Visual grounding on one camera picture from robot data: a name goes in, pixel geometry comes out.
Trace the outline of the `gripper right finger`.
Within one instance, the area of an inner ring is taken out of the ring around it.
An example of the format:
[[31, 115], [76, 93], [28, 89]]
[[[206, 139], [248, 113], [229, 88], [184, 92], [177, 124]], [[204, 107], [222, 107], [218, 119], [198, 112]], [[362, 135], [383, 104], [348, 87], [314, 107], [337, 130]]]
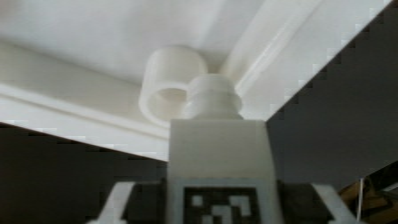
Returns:
[[333, 187], [325, 184], [314, 184], [312, 188], [332, 215], [332, 219], [328, 220], [326, 224], [365, 224], [362, 221], [357, 220], [348, 210]]

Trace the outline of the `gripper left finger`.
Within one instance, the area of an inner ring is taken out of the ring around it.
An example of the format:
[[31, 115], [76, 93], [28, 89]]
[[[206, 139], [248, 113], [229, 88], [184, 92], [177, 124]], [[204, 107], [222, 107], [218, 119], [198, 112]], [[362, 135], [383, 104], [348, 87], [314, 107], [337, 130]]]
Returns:
[[117, 182], [113, 184], [99, 216], [85, 224], [127, 224], [122, 214], [134, 185], [134, 182]]

